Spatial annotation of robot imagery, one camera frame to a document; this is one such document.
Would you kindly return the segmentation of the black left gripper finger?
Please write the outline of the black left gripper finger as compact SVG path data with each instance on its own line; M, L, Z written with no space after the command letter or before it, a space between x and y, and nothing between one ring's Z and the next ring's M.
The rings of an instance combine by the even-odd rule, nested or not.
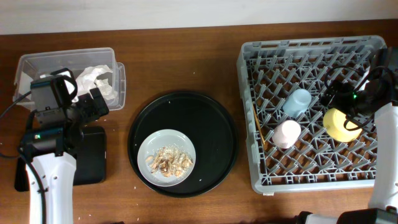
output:
M100 92L99 88L92 88L90 93L93 97L95 112L99 117L109 114L109 108Z
M84 124L97 120L94 100L89 93L80 95L76 103L80 113L80 121Z

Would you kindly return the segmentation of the white tissue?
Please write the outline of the white tissue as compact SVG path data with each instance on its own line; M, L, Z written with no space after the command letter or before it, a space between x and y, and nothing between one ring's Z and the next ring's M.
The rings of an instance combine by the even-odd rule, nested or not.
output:
M113 71L107 65L98 65L95 67L87 67L84 71L76 78L78 86L77 96L90 93L93 88L99 88L103 98L105 100L114 100L117 97L117 93L113 90L109 84L108 79L99 79L100 75L105 73L113 74Z

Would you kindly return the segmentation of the yellow bowl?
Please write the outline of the yellow bowl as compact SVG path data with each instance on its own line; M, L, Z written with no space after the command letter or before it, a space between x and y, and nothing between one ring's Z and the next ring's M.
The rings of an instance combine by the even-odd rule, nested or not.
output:
M362 129L348 131L344 127L346 115L336 108L329 109L323 117L323 127L326 128L327 134L339 142L350 142L356 139Z

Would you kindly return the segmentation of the blue cup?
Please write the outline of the blue cup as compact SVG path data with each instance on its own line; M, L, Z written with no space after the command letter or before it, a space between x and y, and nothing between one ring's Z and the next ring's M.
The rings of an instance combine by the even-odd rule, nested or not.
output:
M297 89L289 95L282 109L291 118L297 118L308 109L311 100L312 96L309 91Z

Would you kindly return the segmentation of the grey dishwasher rack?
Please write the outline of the grey dishwasher rack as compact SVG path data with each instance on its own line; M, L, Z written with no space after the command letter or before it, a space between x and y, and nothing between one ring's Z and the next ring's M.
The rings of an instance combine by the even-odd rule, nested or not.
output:
M331 138L323 127L326 108L320 100L328 82L357 85L357 70L370 66L386 47L378 35L246 42L237 61L239 90L246 120L246 147L255 192L303 192L372 187L376 176L377 137L368 125L351 142ZM272 141L275 128L289 119L282 106L297 89L312 96L297 117L301 133L288 148ZM254 120L256 109L265 146Z

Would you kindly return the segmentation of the pink cup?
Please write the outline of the pink cup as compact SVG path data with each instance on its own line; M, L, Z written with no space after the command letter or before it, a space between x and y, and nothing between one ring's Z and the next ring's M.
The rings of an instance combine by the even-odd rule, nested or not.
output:
M272 135L273 143L282 149L288 149L295 144L301 133L301 127L294 120L280 123Z

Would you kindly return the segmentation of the grey plate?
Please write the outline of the grey plate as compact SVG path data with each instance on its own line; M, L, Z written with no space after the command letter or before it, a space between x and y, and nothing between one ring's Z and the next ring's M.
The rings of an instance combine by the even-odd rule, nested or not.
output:
M163 146L177 146L192 157L193 167L183 177L178 179L176 177L164 177L159 172L151 173L146 164L146 157L154 155ZM163 129L149 135L140 145L137 153L137 166L141 175L148 182L157 187L171 187L182 183L192 173L196 163L196 156L195 146L185 134L173 129Z

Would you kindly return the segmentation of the food scraps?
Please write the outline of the food scraps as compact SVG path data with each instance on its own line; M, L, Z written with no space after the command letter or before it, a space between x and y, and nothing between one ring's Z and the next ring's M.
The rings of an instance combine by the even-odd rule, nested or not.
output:
M183 177L193 167L189 153L177 146L163 146L154 155L146 157L152 174L159 172L164 177Z

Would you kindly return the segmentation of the wooden chopstick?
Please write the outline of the wooden chopstick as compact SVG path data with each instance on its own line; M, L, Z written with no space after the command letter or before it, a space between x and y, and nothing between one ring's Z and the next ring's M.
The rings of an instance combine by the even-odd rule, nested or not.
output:
M253 113L254 113L254 120L255 120L255 123L256 123L256 127L257 127L257 130L259 131L259 135L260 135L260 138L261 138L262 146L264 147L266 142L264 140L264 136L263 136L262 131L261 131L261 125L259 123L258 116L257 116L257 113L256 113L256 109L255 109L253 104L252 104L252 110L253 110Z

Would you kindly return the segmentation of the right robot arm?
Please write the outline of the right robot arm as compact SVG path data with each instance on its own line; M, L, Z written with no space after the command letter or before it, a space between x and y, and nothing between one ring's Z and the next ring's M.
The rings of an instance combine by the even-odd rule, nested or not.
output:
M338 218L301 212L296 223L397 223L397 47L380 49L369 73L357 87L328 83L321 103L342 111L345 123L367 116L358 128L373 122L377 132L376 178L368 208L342 213Z

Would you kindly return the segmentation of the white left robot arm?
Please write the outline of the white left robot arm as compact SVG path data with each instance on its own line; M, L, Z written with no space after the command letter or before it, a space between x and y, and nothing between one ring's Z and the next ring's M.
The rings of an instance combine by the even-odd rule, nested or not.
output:
M54 108L30 112L17 149L25 163L30 223L73 223L73 186L106 177L106 133L87 123L109 109L98 88Z

